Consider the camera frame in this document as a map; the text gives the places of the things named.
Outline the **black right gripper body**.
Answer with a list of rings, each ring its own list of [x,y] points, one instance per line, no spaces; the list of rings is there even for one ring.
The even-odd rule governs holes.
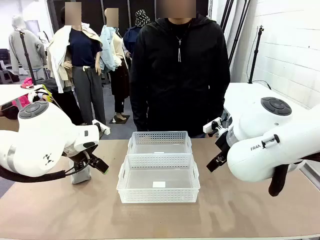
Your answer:
[[[228,155],[228,152],[230,150],[230,146],[227,141],[227,135],[223,134],[221,135],[215,142],[215,145],[220,149],[220,156],[226,157]]]

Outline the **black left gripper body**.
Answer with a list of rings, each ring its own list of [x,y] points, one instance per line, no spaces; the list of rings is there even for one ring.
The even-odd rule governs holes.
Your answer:
[[[71,159],[75,163],[88,161],[88,159],[96,157],[93,152],[97,147],[98,145],[94,145],[82,151],[76,151],[74,148],[67,147],[63,150],[63,156]]]

